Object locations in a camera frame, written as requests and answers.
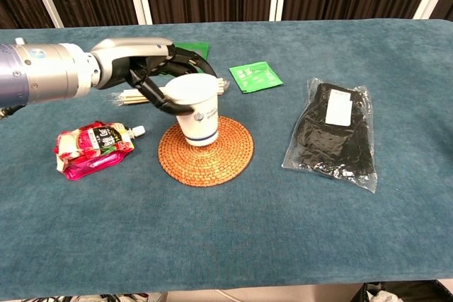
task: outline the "paper cup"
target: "paper cup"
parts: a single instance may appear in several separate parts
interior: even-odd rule
[[[166,95],[175,103],[194,110],[191,115],[176,116],[190,145],[208,145],[219,136],[218,88],[217,78],[210,74],[185,74],[165,86]]]

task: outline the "blue felt tablecloth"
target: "blue felt tablecloth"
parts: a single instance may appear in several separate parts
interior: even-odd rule
[[[219,113],[254,138],[227,184],[186,187],[161,169],[175,118],[115,107],[118,89],[30,105],[0,122],[0,298],[453,277],[453,23],[308,21],[2,30],[0,41],[164,36],[210,43],[219,76],[267,61],[284,85]],[[366,85],[374,105],[377,193],[281,167],[306,80]],[[94,120],[143,124],[120,165],[69,182],[55,137]]]

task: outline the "white spout cap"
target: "white spout cap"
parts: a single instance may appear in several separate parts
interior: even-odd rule
[[[16,44],[17,45],[25,45],[25,39],[23,39],[21,37],[17,37],[16,38]]]
[[[132,133],[134,134],[134,137],[138,137],[144,134],[144,126],[140,125],[139,127],[133,127],[132,128]]]

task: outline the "cable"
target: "cable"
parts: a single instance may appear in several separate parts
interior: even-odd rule
[[[215,289],[215,291],[216,291],[217,293],[219,293],[220,295],[222,295],[223,297],[226,297],[226,298],[229,299],[230,301],[233,301],[233,302],[245,302],[245,301],[239,300],[238,298],[236,298],[236,297],[234,297],[234,296],[231,296],[230,294],[226,293],[226,292],[223,291],[223,290]]]
[[[0,109],[0,120],[13,115],[17,110],[24,108],[25,105],[9,106],[7,108]]]

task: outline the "floor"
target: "floor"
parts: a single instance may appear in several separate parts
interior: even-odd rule
[[[453,279],[440,281],[453,292]],[[172,291],[168,294],[167,302],[350,302],[361,286],[361,284],[327,284],[223,291],[230,295],[230,298],[215,290]]]

